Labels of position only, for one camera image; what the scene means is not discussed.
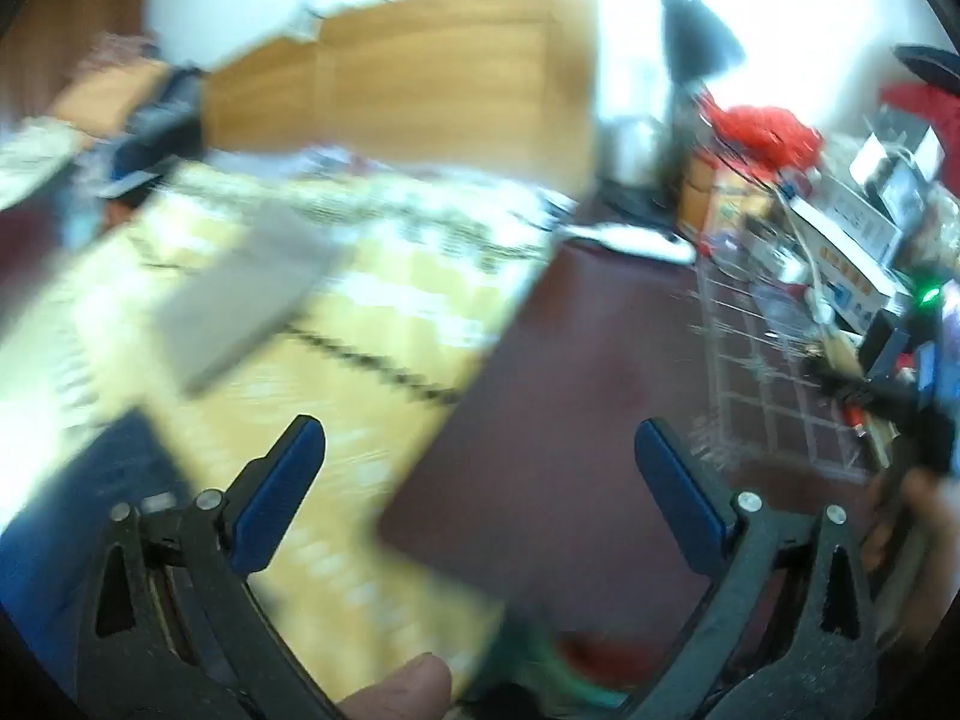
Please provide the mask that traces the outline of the person's right hand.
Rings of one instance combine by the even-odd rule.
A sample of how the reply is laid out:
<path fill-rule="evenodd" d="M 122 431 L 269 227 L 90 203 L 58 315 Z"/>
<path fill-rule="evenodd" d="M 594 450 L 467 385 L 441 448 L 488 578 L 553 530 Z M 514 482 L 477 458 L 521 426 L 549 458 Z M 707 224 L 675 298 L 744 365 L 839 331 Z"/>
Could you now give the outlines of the person's right hand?
<path fill-rule="evenodd" d="M 926 468 L 878 478 L 877 522 L 862 543 L 874 582 L 878 639 L 887 647 L 925 649 L 958 593 L 958 481 Z"/>

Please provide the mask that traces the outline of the person's left hand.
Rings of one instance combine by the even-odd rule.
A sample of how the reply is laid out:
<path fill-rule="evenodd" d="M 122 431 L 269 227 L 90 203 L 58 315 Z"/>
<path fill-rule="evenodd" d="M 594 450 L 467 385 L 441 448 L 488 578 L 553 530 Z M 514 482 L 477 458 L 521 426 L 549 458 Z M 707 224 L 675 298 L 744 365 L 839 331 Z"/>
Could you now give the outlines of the person's left hand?
<path fill-rule="evenodd" d="M 407 661 L 338 704 L 352 720 L 441 720 L 452 704 L 448 665 L 432 653 Z"/>

